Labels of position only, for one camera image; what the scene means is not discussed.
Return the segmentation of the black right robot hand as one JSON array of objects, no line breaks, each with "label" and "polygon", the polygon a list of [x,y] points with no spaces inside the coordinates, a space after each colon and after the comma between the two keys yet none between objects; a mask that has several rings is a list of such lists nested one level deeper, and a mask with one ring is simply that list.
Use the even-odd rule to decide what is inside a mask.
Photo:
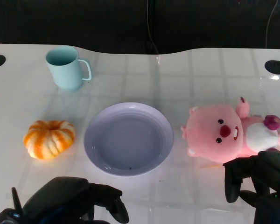
[{"label": "black right robot hand", "polygon": [[[223,164],[224,190],[228,203],[240,197],[255,207],[261,199],[280,198],[280,151],[261,151],[257,155],[236,158]],[[242,190],[243,179],[251,178],[255,192]]]}]

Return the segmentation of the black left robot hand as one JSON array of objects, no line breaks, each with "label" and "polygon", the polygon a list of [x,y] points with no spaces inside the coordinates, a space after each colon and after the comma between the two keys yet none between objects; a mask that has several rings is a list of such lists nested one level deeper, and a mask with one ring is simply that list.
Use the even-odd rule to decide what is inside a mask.
[{"label": "black left robot hand", "polygon": [[121,224],[129,215],[121,201],[122,191],[79,177],[56,177],[41,187],[23,206],[34,224],[103,224],[94,219],[94,207],[105,208]]}]

